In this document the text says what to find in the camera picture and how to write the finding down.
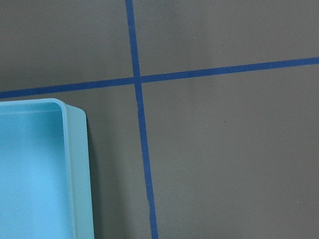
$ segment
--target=blue tape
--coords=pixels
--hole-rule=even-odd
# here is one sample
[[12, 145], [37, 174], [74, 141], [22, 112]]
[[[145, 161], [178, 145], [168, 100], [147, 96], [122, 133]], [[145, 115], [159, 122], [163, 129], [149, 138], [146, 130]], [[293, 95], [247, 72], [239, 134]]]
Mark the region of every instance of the blue tape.
[[138, 53], [138, 45], [137, 45], [135, 21], [134, 21], [133, 2], [132, 0], [126, 0], [125, 2], [126, 2], [126, 11], [127, 11], [128, 26], [129, 26], [133, 75], [135, 79], [135, 94], [136, 94], [136, 101], [138, 105], [138, 117], [139, 117], [146, 194], [147, 194], [149, 207], [150, 207], [151, 234], [152, 234], [152, 239], [158, 239], [159, 234], [158, 234], [158, 226], [157, 226], [157, 220], [156, 220], [149, 145], [148, 145], [148, 137], [147, 137], [147, 130], [146, 130], [146, 122], [145, 122], [145, 111], [144, 111], [144, 101], [143, 101], [142, 84], [141, 84], [139, 53]]
[[0, 92], [0, 99], [134, 84], [133, 77]]
[[[133, 39], [131, 41], [131, 44], [137, 45], [136, 38], [135, 40]], [[131, 50], [131, 52], [132, 52], [132, 59], [134, 59], [133, 61], [134, 75], [139, 76], [140, 68], [139, 68], [139, 62], [138, 62], [137, 47], [134, 50]], [[177, 80], [177, 79], [200, 77], [200, 76], [212, 76], [212, 75], [240, 73], [240, 72], [247, 72], [247, 71], [259, 71], [259, 70], [268, 70], [268, 69], [276, 69], [276, 68], [315, 65], [315, 64], [319, 64], [319, 57], [141, 76], [139, 80], [141, 83], [147, 83], [147, 82]], [[136, 78], [131, 77], [131, 78], [121, 78], [121, 79], [103, 80], [103, 81], [95, 81], [95, 82], [39, 87], [39, 88], [31, 88], [31, 89], [23, 89], [23, 90], [3, 91], [3, 92], [0, 92], [0, 99], [41, 95], [41, 94], [49, 94], [49, 93], [59, 93], [59, 92], [65, 92], [65, 91], [87, 90], [87, 89], [110, 87], [110, 86], [132, 85], [132, 84], [135, 84], [135, 82], [136, 82]]]
[[177, 80], [182, 78], [213, 76], [213, 75], [221, 75], [221, 74], [231, 74], [231, 73], [239, 73], [239, 72], [247, 72], [247, 71], [259, 71], [259, 70], [268, 70], [268, 69], [294, 67], [294, 66], [305, 66], [305, 65], [314, 65], [314, 64], [319, 64], [319, 57], [142, 76], [141, 82], [146, 83], [146, 82], [156, 82], [156, 81]]

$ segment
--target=plastic tray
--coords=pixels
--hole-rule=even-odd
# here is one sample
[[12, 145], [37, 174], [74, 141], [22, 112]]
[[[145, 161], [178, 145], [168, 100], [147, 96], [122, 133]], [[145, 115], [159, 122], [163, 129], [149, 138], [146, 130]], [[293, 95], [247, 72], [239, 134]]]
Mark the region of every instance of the plastic tray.
[[93, 239], [85, 113], [0, 102], [0, 239]]

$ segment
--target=gray floor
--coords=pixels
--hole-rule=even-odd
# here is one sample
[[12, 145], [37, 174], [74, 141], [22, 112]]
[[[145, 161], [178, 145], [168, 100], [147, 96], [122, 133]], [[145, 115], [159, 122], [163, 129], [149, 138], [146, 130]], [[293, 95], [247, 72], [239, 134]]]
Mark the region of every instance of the gray floor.
[[[316, 1], [134, 1], [142, 75], [319, 56]], [[132, 77], [124, 1], [0, 3], [0, 91]], [[160, 239], [317, 239], [319, 66], [144, 83]], [[97, 239], [151, 238], [133, 85], [88, 119]]]

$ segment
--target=blue tape line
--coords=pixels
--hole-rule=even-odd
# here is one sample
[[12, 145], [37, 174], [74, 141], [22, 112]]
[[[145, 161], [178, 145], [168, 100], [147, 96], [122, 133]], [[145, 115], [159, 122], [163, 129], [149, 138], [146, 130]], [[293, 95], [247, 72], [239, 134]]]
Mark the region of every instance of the blue tape line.
[[268, 70], [268, 69], [294, 67], [294, 66], [314, 65], [314, 64], [319, 64], [319, 57], [142, 76], [141, 82], [146, 83], [146, 82], [156, 82], [156, 81], [166, 81], [166, 80], [177, 80], [182, 78], [212, 76], [212, 75], [239, 73], [239, 72], [247, 72], [247, 71], [259, 71], [259, 70]]
[[136, 39], [133, 2], [132, 0], [126, 0], [125, 2], [126, 2], [126, 12], [128, 17], [128, 25], [129, 25], [133, 75], [134, 77], [140, 77], [141, 74], [140, 74], [139, 52], [138, 52], [138, 43]]
[[134, 84], [133, 77], [0, 92], [0, 99]]
[[147, 137], [147, 130], [146, 130], [144, 101], [143, 101], [142, 84], [141, 84], [139, 53], [138, 53], [138, 45], [137, 45], [135, 21], [134, 21], [133, 2], [132, 0], [126, 0], [125, 2], [126, 2], [126, 11], [127, 11], [128, 26], [129, 26], [133, 75], [135, 79], [135, 94], [136, 94], [136, 101], [138, 105], [138, 117], [139, 117], [146, 194], [147, 194], [149, 207], [150, 207], [150, 227], [151, 227], [152, 239], [158, 239], [159, 234], [158, 234], [158, 226], [157, 226], [157, 220], [156, 220], [149, 145], [148, 145], [148, 137]]

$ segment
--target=gray surface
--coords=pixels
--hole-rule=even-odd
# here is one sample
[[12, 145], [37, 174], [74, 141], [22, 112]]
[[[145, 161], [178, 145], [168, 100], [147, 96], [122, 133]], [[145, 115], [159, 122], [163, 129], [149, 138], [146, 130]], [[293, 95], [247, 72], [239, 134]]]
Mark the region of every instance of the gray surface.
[[0, 89], [131, 77], [125, 2], [1, 1]]
[[159, 238], [318, 238], [318, 74], [143, 85]]
[[135, 0], [143, 75], [319, 55], [314, 0]]
[[150, 238], [134, 86], [10, 100], [38, 98], [58, 98], [87, 115], [95, 238]]
[[[142, 75], [318, 57], [318, 1], [133, 0]], [[125, 2], [2, 1], [0, 91], [132, 76]], [[159, 238], [316, 239], [318, 66], [143, 85]], [[134, 86], [87, 113], [96, 239], [151, 238]]]

